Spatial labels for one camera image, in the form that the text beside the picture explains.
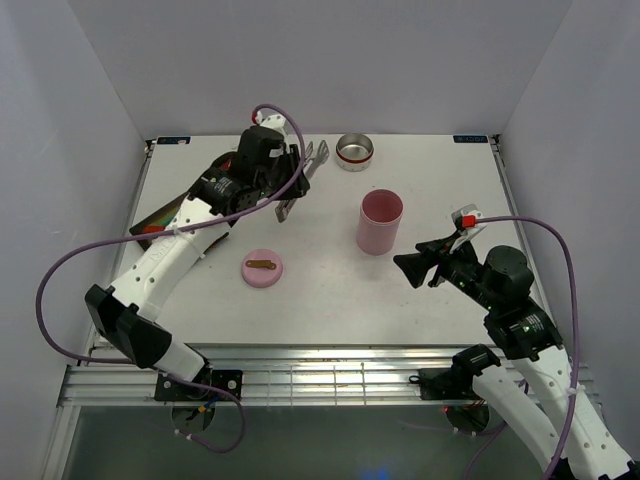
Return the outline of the metal tongs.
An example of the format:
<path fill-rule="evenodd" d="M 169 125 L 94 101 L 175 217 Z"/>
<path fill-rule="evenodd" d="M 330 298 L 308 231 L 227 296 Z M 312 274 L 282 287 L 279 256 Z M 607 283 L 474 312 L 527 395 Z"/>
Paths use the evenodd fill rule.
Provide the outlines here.
<path fill-rule="evenodd" d="M 318 147 L 313 149 L 313 143 L 310 143 L 306 150 L 307 160 L 304 170 L 299 179 L 305 182 L 302 183 L 302 194 L 295 198 L 281 199 L 276 208 L 275 214 L 279 223 L 284 223 L 295 203 L 298 199 L 303 198 L 310 189 L 310 182 L 316 171 L 323 166 L 329 158 L 329 147 L 325 140 L 321 140 Z"/>

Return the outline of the pink cylindrical container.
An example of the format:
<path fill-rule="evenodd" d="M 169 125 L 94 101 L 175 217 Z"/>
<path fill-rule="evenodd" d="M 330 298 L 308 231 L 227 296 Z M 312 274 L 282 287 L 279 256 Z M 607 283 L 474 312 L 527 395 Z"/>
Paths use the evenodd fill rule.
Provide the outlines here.
<path fill-rule="evenodd" d="M 389 253 L 395 243 L 404 205 L 393 191 L 377 189 L 367 193 L 360 204 L 356 243 L 366 254 Z"/>

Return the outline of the red sausage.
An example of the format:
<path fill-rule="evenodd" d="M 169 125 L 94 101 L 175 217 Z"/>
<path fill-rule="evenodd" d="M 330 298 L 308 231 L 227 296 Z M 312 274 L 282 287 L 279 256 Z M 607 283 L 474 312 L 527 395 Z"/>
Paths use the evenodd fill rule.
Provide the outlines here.
<path fill-rule="evenodd" d="M 155 232 L 162 232 L 164 230 L 165 230 L 165 226 L 162 226 L 162 225 L 148 225 L 148 226 L 145 226 L 143 232 L 155 233 Z"/>

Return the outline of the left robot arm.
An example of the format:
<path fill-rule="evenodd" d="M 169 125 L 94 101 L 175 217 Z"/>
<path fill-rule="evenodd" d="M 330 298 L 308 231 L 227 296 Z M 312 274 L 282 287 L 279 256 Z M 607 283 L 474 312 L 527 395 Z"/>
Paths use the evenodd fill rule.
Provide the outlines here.
<path fill-rule="evenodd" d="M 237 213 L 279 190 L 293 198 L 306 193 L 304 177 L 289 181 L 299 165 L 299 149 L 287 144 L 282 116 L 246 129 L 237 149 L 215 159 L 187 190 L 165 235 L 108 287 L 88 290 L 85 303 L 100 335 L 137 367 L 177 378 L 188 398 L 205 397 L 212 387 L 207 360 L 156 320 L 186 273 L 236 223 Z"/>

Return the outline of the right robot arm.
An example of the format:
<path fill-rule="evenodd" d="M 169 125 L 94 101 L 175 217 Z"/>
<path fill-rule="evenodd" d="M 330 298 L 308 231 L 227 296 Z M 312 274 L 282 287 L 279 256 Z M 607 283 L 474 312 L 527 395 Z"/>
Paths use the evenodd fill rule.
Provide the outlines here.
<path fill-rule="evenodd" d="M 520 250 L 500 245 L 480 262 L 470 243 L 450 236 L 419 243 L 415 253 L 393 261 L 412 287 L 447 281 L 483 307 L 490 338 L 535 396 L 528 397 L 483 344 L 453 357 L 439 378 L 444 387 L 492 405 L 549 477 L 638 478 L 638 465 L 584 390 L 572 385 L 569 356 L 555 325 L 530 296 L 534 275 Z"/>

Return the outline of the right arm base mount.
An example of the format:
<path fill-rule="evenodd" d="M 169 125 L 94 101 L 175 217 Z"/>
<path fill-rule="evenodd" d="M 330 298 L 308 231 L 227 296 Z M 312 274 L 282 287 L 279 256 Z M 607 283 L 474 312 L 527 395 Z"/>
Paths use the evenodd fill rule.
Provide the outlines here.
<path fill-rule="evenodd" d="M 419 388 L 422 400 L 478 401 L 472 388 L 471 373 L 450 367 L 446 369 L 418 369 L 409 377 L 409 383 Z"/>

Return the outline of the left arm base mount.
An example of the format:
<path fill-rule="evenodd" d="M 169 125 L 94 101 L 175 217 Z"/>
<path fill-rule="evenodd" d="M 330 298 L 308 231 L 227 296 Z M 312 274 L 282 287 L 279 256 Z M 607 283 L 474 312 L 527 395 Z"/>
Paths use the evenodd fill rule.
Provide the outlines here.
<path fill-rule="evenodd" d="M 242 370 L 207 369 L 200 377 L 194 379 L 194 382 L 215 387 L 240 399 L 243 375 L 244 372 Z M 190 387 L 166 375 L 159 374 L 153 399 L 162 402 L 202 401 L 206 403 L 211 400 L 218 400 L 220 396 L 218 393 L 211 392 L 202 387 Z"/>

